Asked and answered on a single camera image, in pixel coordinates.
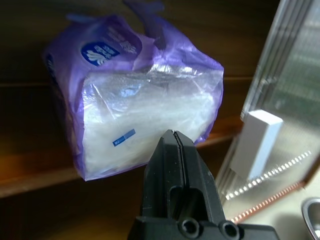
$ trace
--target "plastic bag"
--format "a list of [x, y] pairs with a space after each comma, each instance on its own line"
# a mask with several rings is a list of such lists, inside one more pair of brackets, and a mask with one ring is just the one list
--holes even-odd
[[118, 15], [73, 15], [43, 54], [85, 180], [147, 163], [168, 129], [204, 141], [222, 101], [223, 67], [154, 14], [162, 4], [128, 5], [147, 36]]

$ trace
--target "white logo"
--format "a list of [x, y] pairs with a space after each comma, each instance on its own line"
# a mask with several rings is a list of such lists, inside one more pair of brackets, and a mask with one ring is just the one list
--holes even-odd
[[86, 56], [88, 57], [88, 59], [90, 61], [96, 61], [96, 63], [98, 65], [104, 64], [108, 60], [105, 56], [103, 56], [97, 52], [94, 52], [92, 50], [87, 50]]

